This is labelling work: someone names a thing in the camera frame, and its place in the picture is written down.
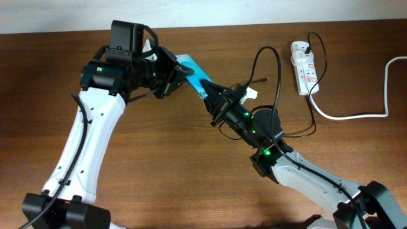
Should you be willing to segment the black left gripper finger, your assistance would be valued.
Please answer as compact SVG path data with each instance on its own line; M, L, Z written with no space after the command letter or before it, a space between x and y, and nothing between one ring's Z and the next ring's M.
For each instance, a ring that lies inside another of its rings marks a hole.
M165 88L165 96L170 96L172 92L175 92L179 87L186 83L186 81L186 77L183 77L179 78L177 81L167 83L167 86Z
M184 64L181 64L179 62L176 64L176 76L177 76L177 78L185 78L185 77L191 76L194 73L195 73L195 71L191 67L188 67L188 66L186 66Z

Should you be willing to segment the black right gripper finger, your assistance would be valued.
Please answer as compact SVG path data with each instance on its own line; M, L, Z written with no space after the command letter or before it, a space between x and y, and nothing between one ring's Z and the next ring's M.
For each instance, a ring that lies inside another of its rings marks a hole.
M206 97L204 100L204 104L206 107L206 110L213 116L214 114L217 113L217 104L219 102L219 99L211 99L209 97Z
M219 96L223 92L231 91L231 88L215 84L215 83L213 83L209 80L205 80L205 79L201 79L200 84L204 90L202 98L207 99L211 104L216 104L219 100Z

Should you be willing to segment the blue Galaxy smartphone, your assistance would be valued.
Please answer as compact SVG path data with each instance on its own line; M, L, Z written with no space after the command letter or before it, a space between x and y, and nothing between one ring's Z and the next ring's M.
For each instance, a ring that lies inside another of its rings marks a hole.
M199 97L201 99L206 98L207 93L204 90L200 80L207 80L210 82L212 82L212 80L206 75L206 73L201 69L201 67L188 54L176 55L176 59L178 63L194 70L194 73L192 75L187 76L186 78L190 85L195 89Z

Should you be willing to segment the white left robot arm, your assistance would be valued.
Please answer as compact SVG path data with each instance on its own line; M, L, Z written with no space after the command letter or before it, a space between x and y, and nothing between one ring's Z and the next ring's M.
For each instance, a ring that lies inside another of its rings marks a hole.
M81 71L76 117L57 166L41 193L25 196L25 227L113 228L109 210L95 206L97 182L111 134L136 101L132 92L147 88L162 99L192 73L147 25L113 21L110 43Z

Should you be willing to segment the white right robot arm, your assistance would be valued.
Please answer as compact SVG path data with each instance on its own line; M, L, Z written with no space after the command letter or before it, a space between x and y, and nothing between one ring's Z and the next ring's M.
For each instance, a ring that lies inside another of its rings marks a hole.
M277 109L263 105L247 110L240 100L246 88L232 90L201 79L213 125L228 124L256 152L250 157L262 177L290 187L332 214L309 228L406 228L406 215L390 191L372 181L366 186L336 177L310 163L284 140Z

